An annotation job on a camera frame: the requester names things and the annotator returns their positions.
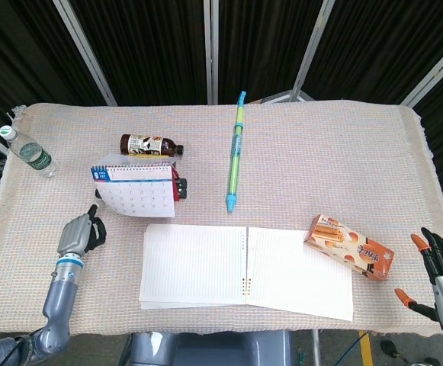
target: yellow floor marking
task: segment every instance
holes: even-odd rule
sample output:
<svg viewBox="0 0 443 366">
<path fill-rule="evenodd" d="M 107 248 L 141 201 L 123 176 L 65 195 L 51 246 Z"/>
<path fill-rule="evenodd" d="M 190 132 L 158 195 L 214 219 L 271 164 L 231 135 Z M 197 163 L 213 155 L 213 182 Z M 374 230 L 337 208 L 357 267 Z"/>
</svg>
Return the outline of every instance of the yellow floor marking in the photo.
<svg viewBox="0 0 443 366">
<path fill-rule="evenodd" d="M 374 366 L 372 361 L 372 351 L 371 351 L 371 340 L 369 335 L 367 334 L 364 338 L 360 340 L 360 349 L 361 349 L 361 363 L 363 366 Z"/>
</svg>

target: blue ring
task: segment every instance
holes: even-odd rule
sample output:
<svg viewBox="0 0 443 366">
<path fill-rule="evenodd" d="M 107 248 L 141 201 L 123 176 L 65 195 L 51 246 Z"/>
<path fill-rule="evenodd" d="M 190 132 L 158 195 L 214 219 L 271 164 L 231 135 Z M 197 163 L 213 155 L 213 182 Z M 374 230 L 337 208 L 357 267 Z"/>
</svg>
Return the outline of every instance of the blue ring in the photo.
<svg viewBox="0 0 443 366">
<path fill-rule="evenodd" d="M 78 259 L 74 258 L 61 258 L 56 263 L 59 265 L 60 263 L 73 263 L 75 265 L 80 266 L 80 268 L 84 268 L 84 265 L 82 264 L 82 261 L 79 261 Z"/>
</svg>

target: pen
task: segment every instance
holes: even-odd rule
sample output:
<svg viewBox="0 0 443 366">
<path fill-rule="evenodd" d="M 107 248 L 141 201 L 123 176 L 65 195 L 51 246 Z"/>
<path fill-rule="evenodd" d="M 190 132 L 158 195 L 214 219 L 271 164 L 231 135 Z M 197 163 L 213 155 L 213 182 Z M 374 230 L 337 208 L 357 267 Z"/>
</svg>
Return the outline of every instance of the pen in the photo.
<svg viewBox="0 0 443 366">
<path fill-rule="evenodd" d="M 233 212 L 236 205 L 236 187 L 238 185 L 239 156 L 242 152 L 243 132 L 243 102 L 246 92 L 242 91 L 238 98 L 238 110 L 236 111 L 236 123 L 233 131 L 231 145 L 231 168 L 230 180 L 228 181 L 228 194 L 226 195 L 226 207 L 228 212 Z"/>
</svg>

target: snack box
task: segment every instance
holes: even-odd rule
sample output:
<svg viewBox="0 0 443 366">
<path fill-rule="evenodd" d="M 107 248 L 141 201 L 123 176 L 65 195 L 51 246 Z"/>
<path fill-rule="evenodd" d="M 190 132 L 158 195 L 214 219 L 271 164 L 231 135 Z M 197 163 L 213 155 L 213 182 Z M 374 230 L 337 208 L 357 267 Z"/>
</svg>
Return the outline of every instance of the snack box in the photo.
<svg viewBox="0 0 443 366">
<path fill-rule="evenodd" d="M 318 215 L 304 242 L 372 280 L 384 281 L 394 252 L 337 220 Z"/>
</svg>

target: beige tablecloth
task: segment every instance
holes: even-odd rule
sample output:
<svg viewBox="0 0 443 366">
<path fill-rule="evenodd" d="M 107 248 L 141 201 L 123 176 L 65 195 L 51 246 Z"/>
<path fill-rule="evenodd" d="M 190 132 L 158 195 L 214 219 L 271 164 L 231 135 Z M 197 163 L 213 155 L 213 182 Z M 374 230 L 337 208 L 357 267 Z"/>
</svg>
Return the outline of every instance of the beige tablecloth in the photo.
<svg viewBox="0 0 443 366">
<path fill-rule="evenodd" d="M 95 200 L 89 168 L 118 152 L 122 133 L 167 136 L 183 144 L 178 168 L 188 180 L 188 198 L 176 204 L 175 219 L 124 217 L 105 207 L 98 211 L 108 240 L 85 257 L 72 333 L 440 332 L 437 323 L 406 310 L 393 292 L 402 287 L 417 301 L 433 303 L 421 258 L 409 240 L 421 226 L 443 235 L 443 198 L 419 117 L 406 107 L 352 101 L 247 105 L 239 202 L 228 215 L 225 194 L 235 118 L 233 105 L 27 108 L 18 128 L 51 152 L 60 172 L 49 180 L 15 156 L 6 163 L 0 187 L 0 332 L 43 326 L 41 310 L 62 228 Z M 353 273 L 353 322 L 251 306 L 140 309 L 148 223 L 307 230 L 319 213 L 396 252 L 387 282 Z"/>
</svg>

